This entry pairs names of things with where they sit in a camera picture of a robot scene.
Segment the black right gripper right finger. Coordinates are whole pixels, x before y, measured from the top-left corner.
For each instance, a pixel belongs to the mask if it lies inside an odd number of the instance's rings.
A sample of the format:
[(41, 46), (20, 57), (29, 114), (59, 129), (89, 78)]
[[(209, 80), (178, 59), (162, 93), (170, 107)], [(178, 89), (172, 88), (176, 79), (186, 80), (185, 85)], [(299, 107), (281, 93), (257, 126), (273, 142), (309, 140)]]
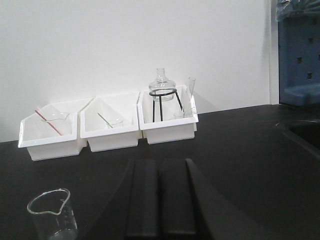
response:
[(268, 231), (211, 186), (191, 159), (171, 158), (160, 172), (161, 232), (168, 240), (267, 240)]

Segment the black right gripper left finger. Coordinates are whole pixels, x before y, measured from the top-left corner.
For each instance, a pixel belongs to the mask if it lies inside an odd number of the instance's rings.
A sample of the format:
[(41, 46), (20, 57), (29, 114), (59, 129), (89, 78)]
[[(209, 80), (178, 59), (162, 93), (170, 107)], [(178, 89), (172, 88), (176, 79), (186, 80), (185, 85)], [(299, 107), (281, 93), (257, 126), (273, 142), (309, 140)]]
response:
[(86, 239), (158, 239), (158, 168), (155, 160), (129, 162), (120, 186), (86, 234)]

